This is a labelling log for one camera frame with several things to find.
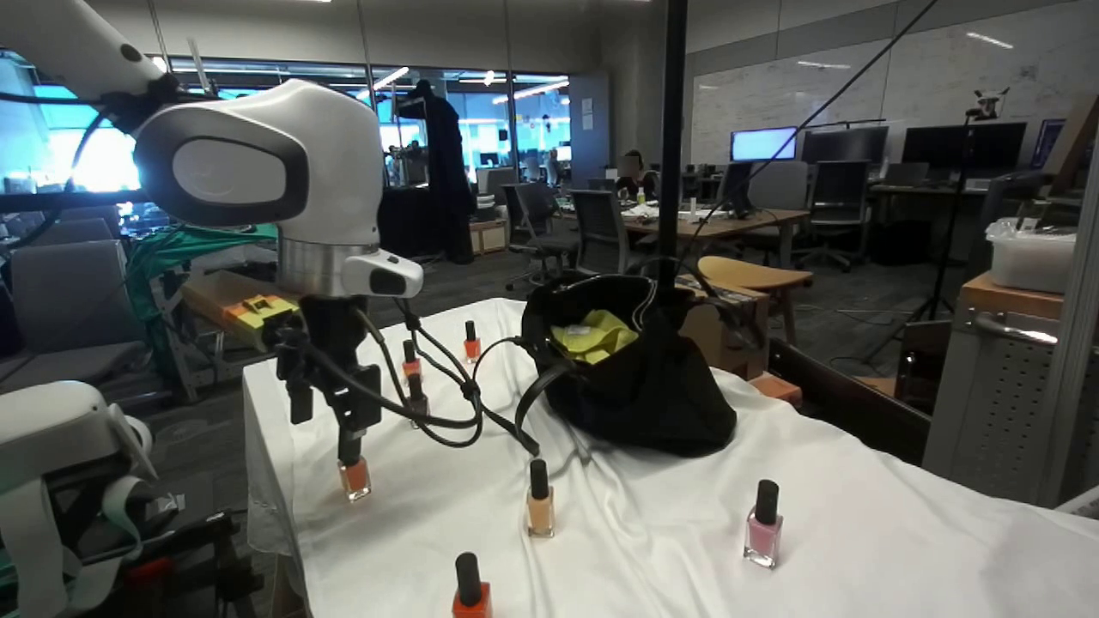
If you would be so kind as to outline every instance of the floor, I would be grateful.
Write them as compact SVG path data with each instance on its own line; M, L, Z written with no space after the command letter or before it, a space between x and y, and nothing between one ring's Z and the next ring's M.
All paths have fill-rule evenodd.
M416 310L435 311L475 299L505 296L508 281L518 281L527 270L530 262L516 255L488 255L475 264L432 264ZM854 270L813 264L813 283L803 289L794 304L799 346L848 375L894 375L894 343L878 358L865 353L890 338L890 334L908 323L912 311L917 311L932 276L933 270L929 264L864 264ZM163 487L181 492L194 519L218 509L246 509L241 411L241 383L222 383L208 390L195 406L174 406L148 415ZM208 611L210 596L189 596L169 615Z

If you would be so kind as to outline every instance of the pink nail polish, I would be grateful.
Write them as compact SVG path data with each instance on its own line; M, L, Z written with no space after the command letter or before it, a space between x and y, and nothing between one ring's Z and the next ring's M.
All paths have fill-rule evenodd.
M749 527L746 554L763 568L780 565L785 516L780 516L777 479L761 479L756 509L749 512L746 527Z

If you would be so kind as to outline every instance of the nail polish cap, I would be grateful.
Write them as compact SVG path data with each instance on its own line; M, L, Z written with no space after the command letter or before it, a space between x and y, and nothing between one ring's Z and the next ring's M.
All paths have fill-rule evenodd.
M780 522L780 485L761 479L756 487L756 522L772 526Z
M422 377L418 375L409 375L409 394L422 398Z
M478 568L478 554L475 553L462 553L453 560L453 572L457 572L457 601L462 604L480 604L480 568Z
M549 471L546 458L530 458L530 497L546 500L549 497Z

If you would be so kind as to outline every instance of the person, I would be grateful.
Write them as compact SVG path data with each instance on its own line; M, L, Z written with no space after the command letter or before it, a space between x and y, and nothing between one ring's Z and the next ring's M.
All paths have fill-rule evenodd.
M638 199L638 193L646 193L646 199L657 199L657 173L646 168L643 152L627 152L614 187L628 193L632 199Z

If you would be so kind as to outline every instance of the glass wall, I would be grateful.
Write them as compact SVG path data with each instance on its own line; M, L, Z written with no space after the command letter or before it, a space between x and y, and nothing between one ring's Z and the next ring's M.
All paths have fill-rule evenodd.
M761 130L811 118L794 157L754 177L756 208L817 215L821 203L845 199L870 218L859 226L854 215L859 234L835 241L813 226L799 235L799 266L813 270L809 320L821 316L799 346L835 366L896 375L902 327L953 320L957 289L991 270L987 229L1001 215L1036 193L1078 199L1086 157L1066 162L1067 183L1047 185L1036 173L1047 170L1057 130L1099 85L1099 2L939 2L865 75L864 66L920 2L828 6L828 15L813 15L811 2L786 0L739 35L731 12L716 6L694 2L691 19L688 162L754 163L777 144L739 157L735 136L749 144ZM865 173L843 177L843 163L865 163Z
M570 173L570 78L516 75L518 168L532 183L565 183Z
M394 104L418 81L431 78L435 91L446 91L457 108L465 168L478 183L478 168L512 168L527 183L561 183L570 170L570 78L532 75L498 67L409 67L409 66L315 66L315 62L233 62L208 57L204 67L194 57L173 57L181 90L213 90L219 99L241 99L273 90L284 78L309 78L340 90L366 105L374 105L386 177L387 185L427 183L427 118L401 115ZM31 67L24 78L35 94L71 94L60 81L40 81ZM21 136L35 136L35 147L11 147L19 162L3 157L0 173L8 185L62 187L68 177L85 193L141 187L141 170L130 157L133 141L108 118L92 130L81 163L71 168L82 130L97 118L92 105L24 105L29 126Z
M466 170L512 162L508 78L505 73L443 73L446 99L457 108L462 155Z

